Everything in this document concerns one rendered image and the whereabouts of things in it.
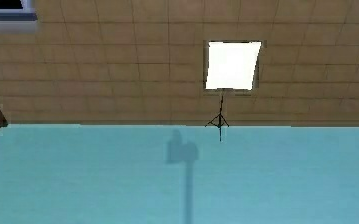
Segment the white panel lamp on tripod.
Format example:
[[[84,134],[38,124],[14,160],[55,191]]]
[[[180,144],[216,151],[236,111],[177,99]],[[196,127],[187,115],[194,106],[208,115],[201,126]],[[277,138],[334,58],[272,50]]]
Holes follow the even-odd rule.
[[[205,126],[215,126],[222,141],[222,127],[229,127],[223,115],[224,93],[229,91],[252,91],[259,72],[259,53],[262,41],[209,41],[207,43],[207,66],[204,87],[206,91],[219,93],[219,110]]]

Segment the window with grey frame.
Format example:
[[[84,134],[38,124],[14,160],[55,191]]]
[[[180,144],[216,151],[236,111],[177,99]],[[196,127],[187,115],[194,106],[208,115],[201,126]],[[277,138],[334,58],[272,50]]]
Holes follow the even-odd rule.
[[[0,0],[0,34],[35,33],[37,27],[34,0]]]

